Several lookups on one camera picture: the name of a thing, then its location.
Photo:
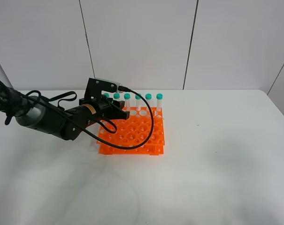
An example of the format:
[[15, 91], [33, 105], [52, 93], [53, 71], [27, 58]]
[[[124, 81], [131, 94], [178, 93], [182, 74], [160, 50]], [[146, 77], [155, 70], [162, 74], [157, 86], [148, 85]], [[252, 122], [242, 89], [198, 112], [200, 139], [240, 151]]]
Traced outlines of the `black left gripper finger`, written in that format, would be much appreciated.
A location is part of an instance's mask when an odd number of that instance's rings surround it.
[[123, 101], [114, 100], [113, 98], [109, 98], [108, 102], [112, 107], [118, 110], [123, 110]]
[[108, 120], [127, 120], [130, 117], [130, 112], [118, 110], [109, 104], [109, 107], [104, 111], [104, 117]]

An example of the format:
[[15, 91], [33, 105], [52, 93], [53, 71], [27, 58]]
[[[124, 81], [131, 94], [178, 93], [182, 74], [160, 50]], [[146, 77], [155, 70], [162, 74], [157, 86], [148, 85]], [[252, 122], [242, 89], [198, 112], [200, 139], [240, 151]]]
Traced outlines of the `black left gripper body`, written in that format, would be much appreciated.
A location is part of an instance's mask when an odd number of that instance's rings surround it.
[[96, 99], [79, 99], [79, 108], [84, 112], [86, 124], [94, 124], [101, 120], [113, 120], [115, 112], [112, 105], [105, 98], [100, 101]]

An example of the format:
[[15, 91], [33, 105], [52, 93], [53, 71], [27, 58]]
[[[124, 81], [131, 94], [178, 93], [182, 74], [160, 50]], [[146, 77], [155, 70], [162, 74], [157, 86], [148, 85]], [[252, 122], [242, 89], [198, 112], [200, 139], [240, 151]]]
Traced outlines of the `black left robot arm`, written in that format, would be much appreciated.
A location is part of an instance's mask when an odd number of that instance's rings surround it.
[[90, 125], [101, 125], [104, 121], [112, 124], [113, 120], [130, 117], [129, 112], [123, 110], [124, 101], [113, 100], [103, 94], [104, 91], [117, 92], [118, 87], [117, 83], [89, 78], [79, 105], [66, 110], [52, 102], [74, 101], [77, 98], [74, 91], [47, 98], [37, 90], [22, 94], [0, 81], [0, 112], [6, 114], [5, 125], [15, 118], [23, 127], [63, 140], [75, 140]]

